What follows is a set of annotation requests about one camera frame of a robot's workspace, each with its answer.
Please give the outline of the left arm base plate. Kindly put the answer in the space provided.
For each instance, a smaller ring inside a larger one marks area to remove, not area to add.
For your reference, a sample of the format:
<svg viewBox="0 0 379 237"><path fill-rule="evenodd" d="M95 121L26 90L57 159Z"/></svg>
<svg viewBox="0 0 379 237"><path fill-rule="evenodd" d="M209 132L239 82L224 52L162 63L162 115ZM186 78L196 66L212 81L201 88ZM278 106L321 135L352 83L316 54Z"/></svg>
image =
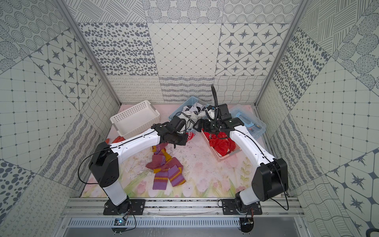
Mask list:
<svg viewBox="0 0 379 237"><path fill-rule="evenodd" d="M109 199L105 203L103 215L124 215L130 212L133 215L142 215L145 208L145 199L127 198L120 205L114 205Z"/></svg>

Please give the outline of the maroon purple toe sock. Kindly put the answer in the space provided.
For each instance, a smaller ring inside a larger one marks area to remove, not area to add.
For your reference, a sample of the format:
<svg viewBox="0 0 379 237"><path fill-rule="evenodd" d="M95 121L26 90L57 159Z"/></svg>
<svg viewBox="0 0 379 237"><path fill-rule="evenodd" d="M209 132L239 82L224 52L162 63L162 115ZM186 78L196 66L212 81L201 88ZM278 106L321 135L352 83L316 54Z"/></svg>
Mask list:
<svg viewBox="0 0 379 237"><path fill-rule="evenodd" d="M152 151L155 155L161 154L164 155L166 153L166 147L168 143L161 143L155 146L152 146Z"/></svg>

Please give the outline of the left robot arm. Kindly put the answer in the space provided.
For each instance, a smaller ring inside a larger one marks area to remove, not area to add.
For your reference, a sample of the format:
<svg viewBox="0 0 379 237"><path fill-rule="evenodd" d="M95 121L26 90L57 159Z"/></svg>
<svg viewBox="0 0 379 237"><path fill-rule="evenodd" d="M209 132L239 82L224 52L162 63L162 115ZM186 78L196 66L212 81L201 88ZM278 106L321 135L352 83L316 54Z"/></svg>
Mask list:
<svg viewBox="0 0 379 237"><path fill-rule="evenodd" d="M120 206L128 198L118 180L120 164L131 156L162 143L184 146L187 138L185 120L174 116L171 121L154 124L145 132L125 141L114 145L106 142L98 144L88 167L112 204Z"/></svg>

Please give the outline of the purple striped sock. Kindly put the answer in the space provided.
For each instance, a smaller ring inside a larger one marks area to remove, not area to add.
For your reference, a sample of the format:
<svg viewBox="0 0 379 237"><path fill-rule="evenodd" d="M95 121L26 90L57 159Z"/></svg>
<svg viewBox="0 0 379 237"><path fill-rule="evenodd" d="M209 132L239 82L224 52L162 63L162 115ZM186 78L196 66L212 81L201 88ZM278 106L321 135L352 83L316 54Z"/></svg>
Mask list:
<svg viewBox="0 0 379 237"><path fill-rule="evenodd" d="M186 183L183 176L183 166L176 157L163 166L155 168L154 174L153 190L166 190L168 182L173 187Z"/></svg>

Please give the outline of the plain red sock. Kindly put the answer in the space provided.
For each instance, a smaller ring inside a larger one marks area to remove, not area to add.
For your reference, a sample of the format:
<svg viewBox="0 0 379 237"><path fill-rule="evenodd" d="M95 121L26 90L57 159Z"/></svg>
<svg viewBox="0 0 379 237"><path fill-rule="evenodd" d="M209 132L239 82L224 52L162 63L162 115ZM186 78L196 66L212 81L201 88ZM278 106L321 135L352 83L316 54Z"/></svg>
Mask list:
<svg viewBox="0 0 379 237"><path fill-rule="evenodd" d="M212 147L221 157L230 154L236 149L236 143L224 132L220 132L219 134L208 134L207 136L210 147Z"/></svg>

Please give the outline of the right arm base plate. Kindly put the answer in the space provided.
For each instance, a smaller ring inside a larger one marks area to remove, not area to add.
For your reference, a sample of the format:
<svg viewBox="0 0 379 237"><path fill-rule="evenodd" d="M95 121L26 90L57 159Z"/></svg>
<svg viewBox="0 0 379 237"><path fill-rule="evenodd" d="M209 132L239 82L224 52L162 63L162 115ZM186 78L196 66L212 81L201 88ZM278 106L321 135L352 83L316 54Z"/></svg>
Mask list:
<svg viewBox="0 0 379 237"><path fill-rule="evenodd" d="M235 198L220 199L218 206L222 209L224 215L262 215L263 213L259 202L245 205L242 201L238 201Z"/></svg>

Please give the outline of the white sock black pattern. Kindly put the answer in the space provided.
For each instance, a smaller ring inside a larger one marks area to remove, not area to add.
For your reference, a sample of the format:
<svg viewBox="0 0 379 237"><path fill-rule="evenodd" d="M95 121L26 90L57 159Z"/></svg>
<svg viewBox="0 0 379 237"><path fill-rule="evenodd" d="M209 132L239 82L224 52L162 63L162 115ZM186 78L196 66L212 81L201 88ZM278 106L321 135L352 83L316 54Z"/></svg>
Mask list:
<svg viewBox="0 0 379 237"><path fill-rule="evenodd" d="M182 111L179 111L176 116L184 119L186 122L185 128L187 131L193 129L196 122L206 116L205 112L206 106L200 103L195 103L193 105L184 106Z"/></svg>

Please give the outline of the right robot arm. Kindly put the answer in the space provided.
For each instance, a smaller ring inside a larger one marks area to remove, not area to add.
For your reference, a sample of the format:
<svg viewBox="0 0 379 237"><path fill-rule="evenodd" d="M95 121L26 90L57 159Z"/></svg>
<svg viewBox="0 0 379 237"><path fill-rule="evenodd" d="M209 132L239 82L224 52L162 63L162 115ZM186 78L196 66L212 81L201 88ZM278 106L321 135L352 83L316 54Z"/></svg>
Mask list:
<svg viewBox="0 0 379 237"><path fill-rule="evenodd" d="M233 118L226 104L208 106L206 117L199 119L194 129L218 135L223 132L234 141L255 168L251 187L236 194L236 205L242 209L252 203L267 201L288 191L288 165L264 149L249 133L243 121Z"/></svg>

